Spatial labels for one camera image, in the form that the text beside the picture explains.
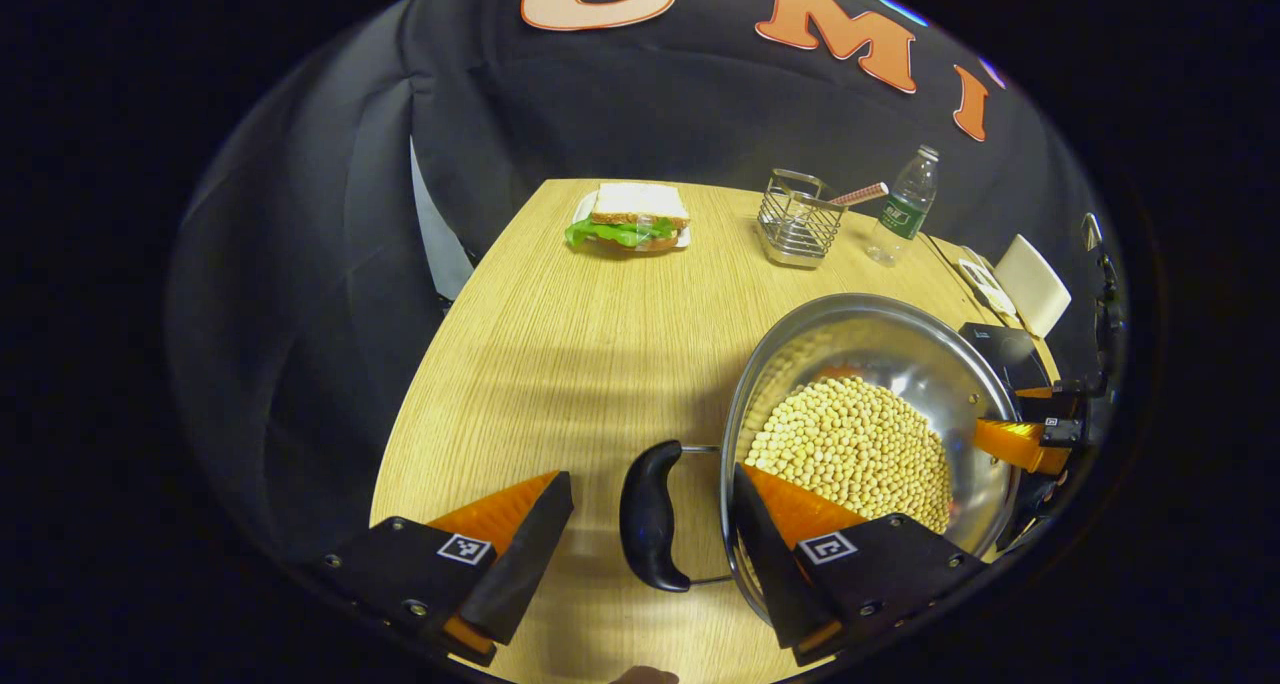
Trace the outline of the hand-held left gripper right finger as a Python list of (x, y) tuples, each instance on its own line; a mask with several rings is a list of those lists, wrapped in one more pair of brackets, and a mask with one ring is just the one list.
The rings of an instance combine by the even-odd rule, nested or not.
[(890, 639), (987, 569), (906, 514), (868, 519), (744, 464), (732, 519), (780, 647), (800, 666)]

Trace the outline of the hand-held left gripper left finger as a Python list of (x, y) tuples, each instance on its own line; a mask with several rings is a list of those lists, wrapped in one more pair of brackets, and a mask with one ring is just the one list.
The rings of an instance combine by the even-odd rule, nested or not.
[(387, 517), (319, 556), (317, 583), (430, 655), (489, 665), (572, 511), (570, 473), (548, 471), (429, 523)]

